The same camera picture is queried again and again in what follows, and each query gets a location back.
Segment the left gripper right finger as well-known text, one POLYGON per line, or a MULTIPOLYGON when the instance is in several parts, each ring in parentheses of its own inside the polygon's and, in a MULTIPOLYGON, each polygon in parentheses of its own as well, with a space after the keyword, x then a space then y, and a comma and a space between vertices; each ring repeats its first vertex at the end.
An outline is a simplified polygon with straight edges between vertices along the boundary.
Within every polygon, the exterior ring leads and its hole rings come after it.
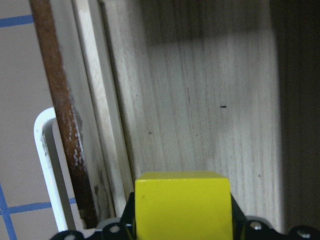
POLYGON ((307 225, 292 227, 280 233, 261 217, 246 216, 235 198, 231 197, 234 240, 318 240, 320 231, 307 225))

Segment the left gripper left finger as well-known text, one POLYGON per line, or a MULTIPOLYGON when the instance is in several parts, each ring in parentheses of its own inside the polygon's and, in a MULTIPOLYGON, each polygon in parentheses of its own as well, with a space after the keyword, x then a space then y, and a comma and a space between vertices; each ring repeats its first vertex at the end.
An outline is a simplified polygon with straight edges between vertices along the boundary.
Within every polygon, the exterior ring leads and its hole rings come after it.
POLYGON ((65 230, 51 237, 52 240, 136 240, 135 193, 131 192, 121 217, 101 221, 94 232, 85 237, 77 230, 65 230))

